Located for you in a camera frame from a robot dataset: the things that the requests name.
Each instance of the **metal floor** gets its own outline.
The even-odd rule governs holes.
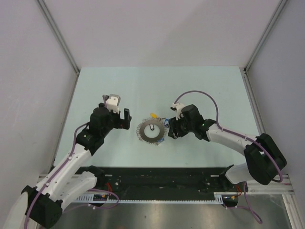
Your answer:
[[[207,204],[120,204],[109,210],[78,208],[64,214],[53,229],[291,229],[281,195],[249,196],[261,216],[259,225],[242,209]],[[244,197],[240,206],[246,206]]]

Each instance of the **gray wall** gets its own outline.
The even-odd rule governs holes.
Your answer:
[[[0,7],[0,228],[50,164],[75,74],[34,0]]]
[[[284,153],[299,205],[305,213],[305,1],[291,0],[249,78],[263,118]]]

